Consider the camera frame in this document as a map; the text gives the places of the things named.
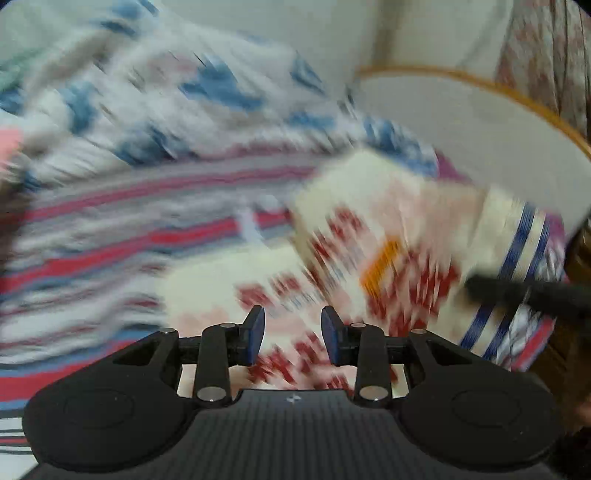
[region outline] white cross mark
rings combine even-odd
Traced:
[[[291,397],[287,398],[287,401],[292,405],[295,404],[297,401],[300,401],[301,397],[299,395],[293,394]]]

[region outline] navy blue stripe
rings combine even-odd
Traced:
[[[534,278],[536,271],[538,270],[538,266],[540,265],[540,261],[544,256],[544,252],[546,251],[546,245],[548,245],[548,238],[550,237],[550,228],[548,227],[548,223],[544,221],[544,226],[542,227],[542,233],[540,235],[540,241],[538,241],[538,247],[535,249],[534,258],[532,258],[530,267],[527,270],[525,275],[526,279]],[[511,326],[511,322],[514,318],[514,311],[510,310],[505,317],[501,320],[499,324],[499,328],[497,329],[495,336],[493,337],[491,344],[486,349],[486,352],[482,356],[486,360],[494,360],[496,358],[496,352],[503,343],[505,339],[505,335],[509,331],[509,327]]]
[[[503,265],[499,270],[499,278],[511,278],[513,276],[513,272],[515,271],[519,259],[521,258],[521,253],[523,252],[523,247],[525,246],[527,237],[530,234],[531,226],[534,223],[534,215],[535,208],[532,204],[526,203],[523,207],[523,212],[521,213],[521,220],[519,222],[519,226],[517,227],[517,231],[515,232],[513,242],[509,247],[509,251],[507,253],[507,256],[505,257],[505,261],[503,262]],[[468,331],[464,335],[464,338],[460,342],[460,346],[462,348],[470,350],[472,349],[472,347],[474,347],[474,345],[480,338],[480,335],[482,334],[482,331],[484,330],[484,327],[486,326],[488,319],[491,316],[492,310],[493,309],[491,307],[480,307],[476,314],[476,317],[474,318],[474,321],[472,322],[472,325],[470,325],[470,328],[468,329]]]

